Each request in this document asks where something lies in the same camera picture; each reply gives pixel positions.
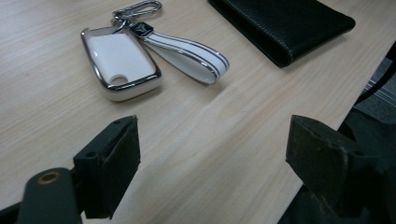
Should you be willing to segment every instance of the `light wood grain surface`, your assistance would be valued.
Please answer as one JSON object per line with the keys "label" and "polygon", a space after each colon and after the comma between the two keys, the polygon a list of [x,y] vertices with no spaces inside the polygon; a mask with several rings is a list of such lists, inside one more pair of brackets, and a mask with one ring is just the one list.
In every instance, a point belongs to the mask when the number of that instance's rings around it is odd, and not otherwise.
{"label": "light wood grain surface", "polygon": [[[80,40],[137,0],[0,3],[0,208],[38,172],[136,114],[142,163],[111,223],[277,223],[301,181],[285,163],[292,114],[337,128],[396,36],[394,0],[323,0],[356,27],[279,69],[206,1],[162,0],[159,33],[204,43],[231,69],[212,86],[152,52],[163,85],[113,103]],[[84,220],[84,223],[110,223]]]}

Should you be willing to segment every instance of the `keychain strap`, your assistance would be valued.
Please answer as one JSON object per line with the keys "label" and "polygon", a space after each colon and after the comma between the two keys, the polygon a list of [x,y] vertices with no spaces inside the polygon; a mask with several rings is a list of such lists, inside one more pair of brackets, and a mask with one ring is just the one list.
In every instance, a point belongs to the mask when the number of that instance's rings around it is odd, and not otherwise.
{"label": "keychain strap", "polygon": [[130,31],[174,67],[202,83],[214,84],[230,67],[227,59],[212,48],[192,40],[159,34],[144,22],[130,26]]}

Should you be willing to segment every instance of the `white key fob cover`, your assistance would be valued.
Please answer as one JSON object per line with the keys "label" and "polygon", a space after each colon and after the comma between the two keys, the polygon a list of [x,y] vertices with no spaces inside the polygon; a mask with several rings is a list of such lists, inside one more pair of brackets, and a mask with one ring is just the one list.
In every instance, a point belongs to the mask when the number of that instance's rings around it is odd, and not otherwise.
{"label": "white key fob cover", "polygon": [[133,35],[116,30],[85,29],[81,38],[104,96],[124,101],[159,87],[162,75]]}

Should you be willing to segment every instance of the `black wallet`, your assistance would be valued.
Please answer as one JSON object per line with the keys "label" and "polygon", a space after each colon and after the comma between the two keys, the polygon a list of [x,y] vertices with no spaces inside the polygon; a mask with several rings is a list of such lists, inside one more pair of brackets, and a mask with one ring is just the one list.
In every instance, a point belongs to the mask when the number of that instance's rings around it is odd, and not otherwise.
{"label": "black wallet", "polygon": [[208,0],[279,67],[350,31],[355,21],[316,0]]}

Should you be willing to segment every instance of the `metal carabiner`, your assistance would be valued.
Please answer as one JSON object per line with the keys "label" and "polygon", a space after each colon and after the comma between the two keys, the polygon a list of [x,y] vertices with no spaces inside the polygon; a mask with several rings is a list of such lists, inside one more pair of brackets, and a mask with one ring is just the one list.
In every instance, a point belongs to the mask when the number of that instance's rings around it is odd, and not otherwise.
{"label": "metal carabiner", "polygon": [[157,16],[161,13],[163,5],[159,1],[144,1],[113,12],[113,21],[128,24]]}

